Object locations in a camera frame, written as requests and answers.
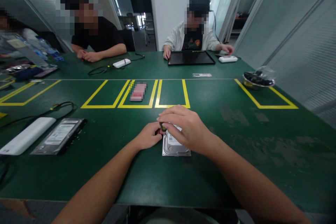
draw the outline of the person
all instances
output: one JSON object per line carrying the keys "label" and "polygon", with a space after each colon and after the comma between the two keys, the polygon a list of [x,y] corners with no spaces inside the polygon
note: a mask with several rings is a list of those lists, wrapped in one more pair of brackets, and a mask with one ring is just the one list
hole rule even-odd
{"label": "person", "polygon": [[101,223],[117,197],[132,159],[161,140],[164,133],[160,130],[155,134],[160,129],[159,122],[179,143],[218,166],[235,197],[256,223],[310,223],[267,177],[211,133],[197,113],[181,105],[164,110],[157,122],[147,124],[75,194],[53,223]]}
{"label": "person", "polygon": [[0,58],[23,58],[24,55],[12,47],[7,40],[22,37],[29,43],[38,40],[33,30],[24,27],[16,19],[12,18],[7,11],[0,9]]}
{"label": "person", "polygon": [[220,43],[212,29],[206,26],[210,0],[189,0],[187,22],[179,23],[163,44],[163,57],[169,59],[171,51],[223,50],[231,55],[234,48]]}
{"label": "person", "polygon": [[[113,23],[94,9],[89,0],[61,0],[66,10],[73,10],[75,34],[72,36],[71,48],[77,57],[89,62],[114,57],[127,52],[125,43]],[[91,46],[95,52],[87,52]]]}

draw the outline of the wire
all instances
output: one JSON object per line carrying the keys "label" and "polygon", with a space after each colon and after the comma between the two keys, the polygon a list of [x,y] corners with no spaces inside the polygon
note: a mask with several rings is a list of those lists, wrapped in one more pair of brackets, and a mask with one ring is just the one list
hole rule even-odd
{"label": "wire", "polygon": [[[145,58],[144,55],[139,54],[139,53],[136,53],[135,55],[139,55],[139,56],[141,56],[141,58],[130,59],[130,61],[137,61],[137,60],[142,60],[142,59]],[[124,60],[124,61],[125,61],[125,65],[124,65],[123,67],[116,68],[116,67],[113,66],[113,63],[117,62],[117,61],[115,61],[115,60]],[[92,75],[96,75],[96,74],[100,74],[100,73],[103,74],[103,73],[105,73],[107,70],[109,70],[109,69],[111,69],[111,68],[115,68],[115,69],[124,69],[124,68],[126,67],[126,59],[125,59],[125,58],[114,58],[113,61],[110,61],[106,66],[101,66],[101,67],[92,69],[92,70],[91,70],[90,72],[88,72],[87,74],[88,74],[89,76],[92,76]]]}
{"label": "wire", "polygon": [[5,167],[4,170],[3,170],[3,172],[2,172],[2,175],[0,177],[0,184],[2,184],[2,182],[4,181],[4,179],[5,179],[5,177],[6,177],[7,173],[8,173],[8,170],[9,170],[9,165],[4,162],[4,160],[6,158],[7,158],[7,156],[5,156],[5,155],[0,156],[0,162],[3,163],[3,165]]}
{"label": "wire", "polygon": [[218,42],[221,43],[221,42],[219,41],[219,38],[217,37],[217,34],[216,34],[216,15],[215,15],[215,12],[212,11],[212,10],[211,10],[210,12],[213,12],[213,16],[214,16],[214,18],[215,18],[215,36],[216,36]]}
{"label": "wire", "polygon": [[22,120],[27,119],[27,118],[31,118],[31,119],[26,123],[26,125],[24,126],[24,128],[22,129],[22,130],[24,130],[24,129],[27,128],[30,124],[32,124],[37,118],[46,116],[46,115],[48,115],[48,114],[50,114],[50,113],[52,113],[52,112],[54,112],[54,111],[56,111],[56,110],[58,110],[58,109],[64,107],[64,106],[67,106],[67,105],[71,105],[71,110],[70,110],[68,113],[66,113],[65,115],[63,115],[63,116],[61,116],[61,117],[59,117],[59,118],[56,118],[56,120],[58,120],[58,119],[62,119],[62,118],[64,118],[64,117],[68,116],[72,111],[74,111],[74,110],[76,109],[76,108],[75,108],[76,105],[75,105],[73,102],[71,102],[71,101],[66,101],[66,102],[63,102],[63,103],[55,104],[55,105],[53,105],[48,111],[46,111],[46,112],[44,112],[44,113],[42,113],[42,114],[39,114],[39,115],[31,115],[31,116],[28,116],[28,117],[23,117],[23,118],[14,120],[14,121],[12,121],[12,122],[10,122],[10,123],[7,123],[7,124],[1,126],[1,127],[0,127],[0,130],[2,130],[2,129],[4,129],[4,128],[8,127],[9,125],[12,125],[12,124],[14,124],[14,123],[16,123],[16,122],[22,121]]}

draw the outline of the hand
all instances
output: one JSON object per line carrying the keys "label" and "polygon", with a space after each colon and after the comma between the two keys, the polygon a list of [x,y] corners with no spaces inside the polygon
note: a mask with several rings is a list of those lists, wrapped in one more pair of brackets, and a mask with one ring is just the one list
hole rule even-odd
{"label": "hand", "polygon": [[97,52],[87,52],[84,54],[83,59],[89,62],[96,62],[102,59]]}
{"label": "hand", "polygon": [[165,60],[168,60],[170,58],[171,51],[169,48],[165,47],[163,51],[163,57]]}
{"label": "hand", "polygon": [[224,45],[224,44],[221,44],[221,46],[222,46],[222,50],[225,51],[225,52],[227,52],[228,55],[233,54],[233,52],[235,51],[235,49],[233,48],[232,45]]}
{"label": "hand", "polygon": [[[196,112],[177,105],[164,110],[157,121],[163,122],[162,125],[183,146],[205,156],[211,153],[216,137],[208,130]],[[182,131],[179,131],[173,124],[181,127]]]}
{"label": "hand", "polygon": [[0,54],[0,58],[10,58],[9,54]]}
{"label": "hand", "polygon": [[78,50],[78,53],[77,53],[77,58],[83,58],[84,54],[86,54],[87,52],[85,50]]}
{"label": "hand", "polygon": [[158,122],[148,123],[143,130],[132,140],[132,143],[137,146],[139,150],[148,149],[153,147],[157,142],[162,139],[163,132],[156,134],[157,130],[160,129],[160,124]]}

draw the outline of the black t-shirt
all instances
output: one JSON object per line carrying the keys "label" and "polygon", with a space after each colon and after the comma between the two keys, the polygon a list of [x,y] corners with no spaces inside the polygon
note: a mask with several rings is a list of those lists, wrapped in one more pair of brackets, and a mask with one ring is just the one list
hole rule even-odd
{"label": "black t-shirt", "polygon": [[75,24],[75,35],[71,43],[87,49],[90,45],[96,52],[105,51],[117,44],[124,44],[118,29],[104,17],[98,19],[98,34],[90,35],[89,30],[84,29],[83,24]]}
{"label": "black t-shirt", "polygon": [[203,34],[201,29],[197,31],[189,31],[184,35],[182,51],[201,51],[203,42]]}

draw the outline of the white power bank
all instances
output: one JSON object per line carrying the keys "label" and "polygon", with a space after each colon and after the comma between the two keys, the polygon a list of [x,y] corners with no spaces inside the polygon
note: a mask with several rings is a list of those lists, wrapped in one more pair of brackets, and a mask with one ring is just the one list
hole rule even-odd
{"label": "white power bank", "polygon": [[131,63],[131,61],[129,59],[122,59],[116,63],[113,63],[113,66],[115,68],[120,68],[120,67],[123,67],[125,65],[128,65],[129,63]]}
{"label": "white power bank", "polygon": [[225,56],[225,57],[219,57],[219,61],[222,63],[226,63],[226,62],[236,62],[238,60],[237,57],[235,56]]}
{"label": "white power bank", "polygon": [[2,155],[21,155],[32,145],[53,123],[55,118],[40,117],[14,137],[8,144],[0,149]]}

